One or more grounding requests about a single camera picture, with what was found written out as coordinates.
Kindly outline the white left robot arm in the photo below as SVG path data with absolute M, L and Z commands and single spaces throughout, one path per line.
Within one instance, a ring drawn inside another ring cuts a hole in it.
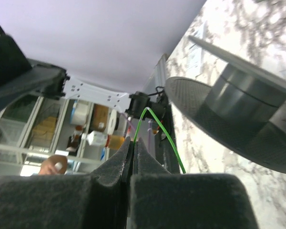
M 160 100 L 150 95 L 115 92 L 71 78 L 59 66 L 28 59 L 15 40 L 0 26 L 0 111 L 28 94 L 50 99 L 80 99 L 127 113 L 139 119 L 149 107 L 157 118 L 163 119 L 169 102 L 163 91 Z

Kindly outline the white paper label packet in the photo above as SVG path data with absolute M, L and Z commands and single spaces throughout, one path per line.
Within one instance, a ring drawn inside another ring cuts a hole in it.
M 191 76 L 198 76 L 201 74 L 203 65 L 204 51 L 197 44 L 193 44 L 189 48 L 188 61 L 187 61 L 187 72 Z

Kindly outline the person hand in background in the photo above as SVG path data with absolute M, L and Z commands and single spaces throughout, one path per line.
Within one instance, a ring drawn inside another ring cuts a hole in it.
M 61 164 L 60 169 L 56 167 L 58 163 Z M 42 162 L 38 175 L 63 175 L 67 167 L 68 159 L 66 156 L 52 155 Z

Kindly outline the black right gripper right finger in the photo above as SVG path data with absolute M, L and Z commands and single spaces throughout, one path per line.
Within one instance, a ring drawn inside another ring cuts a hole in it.
M 134 229 L 256 229 L 243 183 L 230 174 L 171 174 L 139 139 L 131 177 Z

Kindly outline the background storage shelf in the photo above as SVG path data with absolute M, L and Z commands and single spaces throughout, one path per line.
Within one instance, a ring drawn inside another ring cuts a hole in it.
M 58 154 L 68 159 L 68 174 L 96 169 L 114 149 L 89 143 L 96 130 L 125 135 L 127 120 L 111 108 L 80 100 L 25 96 L 0 111 L 0 175 L 30 176 Z

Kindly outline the black cable spool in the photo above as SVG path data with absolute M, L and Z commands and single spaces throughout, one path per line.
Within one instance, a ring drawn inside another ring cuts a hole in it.
M 178 110 L 214 140 L 286 174 L 286 133 L 270 119 L 286 101 L 286 80 L 200 38 L 189 40 L 227 63 L 213 86 L 170 77 L 165 92 Z

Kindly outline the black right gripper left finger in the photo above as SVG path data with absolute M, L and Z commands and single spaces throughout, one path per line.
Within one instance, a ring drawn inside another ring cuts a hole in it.
M 127 138 L 89 174 L 0 177 L 0 229 L 123 229 Z

